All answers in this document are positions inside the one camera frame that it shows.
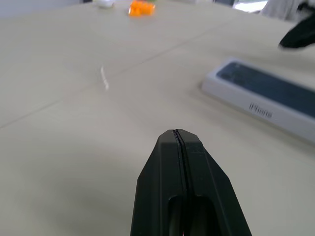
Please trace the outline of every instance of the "white fabric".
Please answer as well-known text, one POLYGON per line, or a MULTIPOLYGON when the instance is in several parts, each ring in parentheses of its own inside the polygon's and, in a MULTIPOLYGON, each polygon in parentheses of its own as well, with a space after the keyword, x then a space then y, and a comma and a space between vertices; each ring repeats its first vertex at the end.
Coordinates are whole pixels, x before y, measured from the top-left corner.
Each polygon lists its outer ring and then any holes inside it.
MULTIPOLYGON (((309 16, 308 12, 297 11, 298 5, 302 2, 305 0, 268 0, 261 14, 281 20, 300 22, 309 16)), ((308 2, 310 5, 315 4, 315 0, 308 2)))

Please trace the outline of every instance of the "table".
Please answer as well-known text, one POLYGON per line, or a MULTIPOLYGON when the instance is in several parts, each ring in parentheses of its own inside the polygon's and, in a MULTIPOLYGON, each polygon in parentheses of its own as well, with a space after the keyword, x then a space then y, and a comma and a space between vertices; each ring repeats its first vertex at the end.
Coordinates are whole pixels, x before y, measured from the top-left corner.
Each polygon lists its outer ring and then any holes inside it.
POLYGON ((229 176, 253 235, 313 235, 315 147, 200 84, 234 56, 315 88, 314 48, 281 51, 292 24, 213 3, 126 11, 0 21, 1 235, 129 235, 136 179, 174 128, 198 135, 229 176))

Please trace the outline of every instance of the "white table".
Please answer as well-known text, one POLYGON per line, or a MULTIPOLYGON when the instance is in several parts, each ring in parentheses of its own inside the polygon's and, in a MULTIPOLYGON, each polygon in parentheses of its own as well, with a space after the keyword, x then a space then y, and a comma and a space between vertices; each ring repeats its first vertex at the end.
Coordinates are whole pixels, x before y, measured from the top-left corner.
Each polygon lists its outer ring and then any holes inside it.
POLYGON ((0 234, 129 235, 136 179, 182 128, 230 177, 254 236, 313 235, 315 147, 199 88, 229 56, 315 88, 314 48, 277 49, 290 27, 171 1, 153 17, 122 2, 1 20, 0 234))

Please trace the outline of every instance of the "orange toy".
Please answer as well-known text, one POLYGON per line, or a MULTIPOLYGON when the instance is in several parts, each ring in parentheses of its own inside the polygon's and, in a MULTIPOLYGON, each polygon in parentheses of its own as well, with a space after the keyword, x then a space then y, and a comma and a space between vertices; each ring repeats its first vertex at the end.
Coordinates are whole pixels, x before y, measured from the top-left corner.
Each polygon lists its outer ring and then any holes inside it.
POLYGON ((155 7, 153 3, 134 0, 130 4, 129 16, 152 15, 155 7))

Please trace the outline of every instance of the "white box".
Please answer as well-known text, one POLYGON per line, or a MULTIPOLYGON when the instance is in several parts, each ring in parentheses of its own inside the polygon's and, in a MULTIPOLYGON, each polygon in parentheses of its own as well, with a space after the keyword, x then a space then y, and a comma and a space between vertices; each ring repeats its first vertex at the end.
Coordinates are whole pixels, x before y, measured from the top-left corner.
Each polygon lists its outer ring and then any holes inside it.
MULTIPOLYGON (((218 73, 232 62, 239 63, 240 65, 250 67, 251 69, 255 69, 259 72, 275 76, 277 79, 281 79, 280 76, 272 75, 271 73, 257 68, 250 63, 241 61, 239 59, 229 59, 218 69, 207 75, 206 80, 202 84, 202 90, 209 95, 215 96, 238 108, 241 108, 255 117, 262 118, 293 134, 309 140, 312 143, 315 143, 315 118, 313 116, 293 109, 287 105, 284 105, 283 103, 280 103, 279 101, 262 96, 258 93, 248 90, 247 88, 243 88, 242 85, 236 85, 233 82, 229 82, 219 77, 218 73)), ((310 95, 310 92, 312 92, 310 89, 304 88, 303 86, 297 85, 288 80, 281 79, 281 81, 289 82, 290 85, 297 87, 298 90, 301 88, 307 89, 308 91, 306 93, 308 95, 310 95)), ((309 104, 309 106, 313 105, 313 110, 311 110, 313 114, 315 111, 315 100, 309 102, 312 103, 309 104)))

